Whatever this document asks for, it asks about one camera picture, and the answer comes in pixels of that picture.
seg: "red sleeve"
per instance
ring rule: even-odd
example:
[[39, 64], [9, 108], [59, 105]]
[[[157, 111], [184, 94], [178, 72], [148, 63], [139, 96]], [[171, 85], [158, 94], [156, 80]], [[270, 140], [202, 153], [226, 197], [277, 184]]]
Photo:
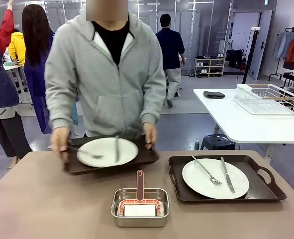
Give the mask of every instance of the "red sleeve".
[[3, 22], [0, 27], [0, 51], [3, 55], [6, 48], [11, 43], [11, 35], [14, 30], [13, 11], [7, 9], [4, 13]]

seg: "ceiling light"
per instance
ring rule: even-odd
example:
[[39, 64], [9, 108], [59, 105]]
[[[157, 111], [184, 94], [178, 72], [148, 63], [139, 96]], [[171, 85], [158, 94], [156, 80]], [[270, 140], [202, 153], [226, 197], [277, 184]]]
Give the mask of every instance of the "ceiling light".
[[197, 4], [197, 3], [213, 3], [212, 1], [196, 1], [196, 2], [189, 2], [188, 4]]

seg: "brown serving tray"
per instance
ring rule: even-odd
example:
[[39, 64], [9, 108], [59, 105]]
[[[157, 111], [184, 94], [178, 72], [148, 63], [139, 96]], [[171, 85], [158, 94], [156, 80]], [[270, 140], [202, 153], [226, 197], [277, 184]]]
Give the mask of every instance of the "brown serving tray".
[[[244, 203], [244, 202], [277, 202], [286, 198], [286, 194], [277, 186], [275, 178], [270, 170], [259, 166], [251, 157], [247, 155], [205, 155], [195, 156], [197, 159], [223, 157], [228, 162], [240, 169], [248, 178], [250, 187], [246, 195], [237, 199], [212, 199], [203, 196], [191, 189], [182, 177], [183, 167], [192, 161], [191, 156], [176, 156], [169, 158], [169, 175], [173, 182], [177, 198], [183, 203]], [[270, 183], [258, 174], [259, 170], [265, 171], [271, 178]]]
[[[70, 139], [68, 141], [68, 144], [70, 146], [80, 148], [82, 145], [84, 145], [87, 142], [90, 142], [92, 140], [99, 139], [99, 138], [106, 138], [106, 137], [111, 137], [111, 136], [75, 138], [75, 139]], [[148, 151], [145, 148], [145, 138], [143, 136], [138, 139], [132, 139], [132, 138], [127, 138], [123, 136], [120, 136], [120, 138], [128, 139], [137, 145], [138, 155], [134, 160], [119, 166], [95, 168], [95, 167], [90, 167], [81, 163], [77, 158], [77, 153], [73, 150], [68, 149], [67, 152], [69, 153], [69, 162], [64, 164], [64, 170], [72, 175], [81, 175], [81, 174], [94, 173], [94, 172], [113, 172], [113, 171], [119, 172], [119, 169], [135, 168], [140, 165], [154, 163], [159, 159], [159, 156], [155, 151], [153, 150]]]

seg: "stainless steel container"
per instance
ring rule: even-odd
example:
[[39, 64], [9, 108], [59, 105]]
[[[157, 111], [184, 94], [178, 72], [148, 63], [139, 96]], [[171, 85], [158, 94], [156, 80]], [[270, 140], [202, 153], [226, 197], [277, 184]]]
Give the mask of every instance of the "stainless steel container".
[[156, 199], [161, 205], [161, 214], [156, 217], [124, 217], [119, 214], [119, 204], [125, 199], [136, 199], [135, 188], [122, 188], [115, 192], [111, 214], [115, 224], [118, 227], [134, 227], [134, 228], [158, 228], [163, 227], [167, 222], [170, 212], [169, 198], [165, 190], [161, 188], [145, 188], [144, 199]]

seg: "man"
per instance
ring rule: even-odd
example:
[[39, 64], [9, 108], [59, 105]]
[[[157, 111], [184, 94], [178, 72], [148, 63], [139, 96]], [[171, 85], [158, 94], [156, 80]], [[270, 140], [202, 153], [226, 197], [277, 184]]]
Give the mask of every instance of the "man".
[[26, 51], [26, 48], [25, 48], [23, 33], [21, 33], [18, 29], [14, 28], [14, 31], [11, 37], [11, 43], [8, 46], [8, 52], [13, 62], [15, 63], [15, 66], [19, 65], [16, 59], [16, 56], [17, 56], [19, 62], [21, 63], [21, 66], [24, 67], [25, 51]]
[[0, 144], [7, 157], [13, 157], [12, 168], [31, 148], [26, 140], [21, 117], [16, 112], [18, 94], [2, 65], [2, 55], [11, 42], [14, 30], [13, 0], [9, 0], [0, 26]]
[[182, 64], [185, 65], [185, 47], [180, 33], [172, 31], [171, 17], [169, 14], [163, 14], [160, 17], [162, 30], [156, 33], [160, 42], [163, 55], [163, 69], [168, 76], [169, 88], [167, 95], [168, 107], [173, 107], [173, 98], [181, 83], [181, 66], [179, 54], [182, 58]]
[[87, 6], [90, 21], [82, 12], [57, 30], [46, 62], [51, 141], [63, 160], [76, 89], [86, 136], [145, 134], [148, 149], [165, 99], [161, 48], [151, 28], [123, 11], [127, 0], [94, 3]]

